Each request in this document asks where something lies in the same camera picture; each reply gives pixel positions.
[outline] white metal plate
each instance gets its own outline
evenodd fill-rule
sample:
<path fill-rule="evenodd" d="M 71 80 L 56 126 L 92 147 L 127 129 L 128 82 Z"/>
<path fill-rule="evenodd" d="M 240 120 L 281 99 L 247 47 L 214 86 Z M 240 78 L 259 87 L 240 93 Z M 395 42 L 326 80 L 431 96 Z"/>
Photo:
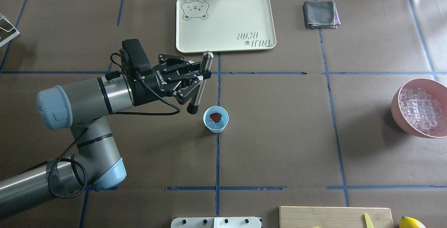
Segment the white metal plate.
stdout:
<path fill-rule="evenodd" d="M 276 45 L 270 0 L 177 0 L 182 53 L 265 50 Z"/>
<path fill-rule="evenodd" d="M 257 217 L 174 218 L 171 228 L 262 228 L 262 222 Z"/>

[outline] wooden cutting board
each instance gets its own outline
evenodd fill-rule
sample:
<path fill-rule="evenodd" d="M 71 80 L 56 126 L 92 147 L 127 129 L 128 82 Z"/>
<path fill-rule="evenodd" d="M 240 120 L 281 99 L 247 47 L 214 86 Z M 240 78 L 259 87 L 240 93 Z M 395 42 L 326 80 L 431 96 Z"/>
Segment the wooden cutting board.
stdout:
<path fill-rule="evenodd" d="M 280 228 L 366 228 L 364 214 L 374 228 L 394 228 L 389 208 L 280 206 Z"/>

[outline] light blue joint cap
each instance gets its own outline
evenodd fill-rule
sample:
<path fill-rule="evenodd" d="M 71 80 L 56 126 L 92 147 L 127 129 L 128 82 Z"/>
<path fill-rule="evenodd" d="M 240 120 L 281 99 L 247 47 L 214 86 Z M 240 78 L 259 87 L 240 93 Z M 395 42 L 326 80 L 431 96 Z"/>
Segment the light blue joint cap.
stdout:
<path fill-rule="evenodd" d="M 72 107 L 61 86 L 40 91 L 37 108 L 45 125 L 52 130 L 68 128 L 73 123 Z"/>
<path fill-rule="evenodd" d="M 106 173 L 96 180 L 91 187 L 95 191 L 107 190 L 110 187 L 122 182 L 127 176 L 124 168 L 123 158 L 118 160 Z"/>

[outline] gray cloth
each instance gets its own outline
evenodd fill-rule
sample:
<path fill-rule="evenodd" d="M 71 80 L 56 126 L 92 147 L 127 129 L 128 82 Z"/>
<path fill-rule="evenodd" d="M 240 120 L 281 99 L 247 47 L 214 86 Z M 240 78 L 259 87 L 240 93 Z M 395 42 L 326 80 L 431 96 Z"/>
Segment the gray cloth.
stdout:
<path fill-rule="evenodd" d="M 310 28 L 337 28 L 340 24 L 334 1 L 305 1 L 303 12 Z"/>

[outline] yellow lemon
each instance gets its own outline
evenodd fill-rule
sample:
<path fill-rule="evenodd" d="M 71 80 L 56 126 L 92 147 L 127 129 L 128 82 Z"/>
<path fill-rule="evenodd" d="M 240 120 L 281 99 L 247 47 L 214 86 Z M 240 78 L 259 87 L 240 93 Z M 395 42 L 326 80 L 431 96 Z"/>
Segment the yellow lemon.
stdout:
<path fill-rule="evenodd" d="M 426 227 L 419 220 L 403 216 L 401 218 L 399 228 L 426 228 Z"/>

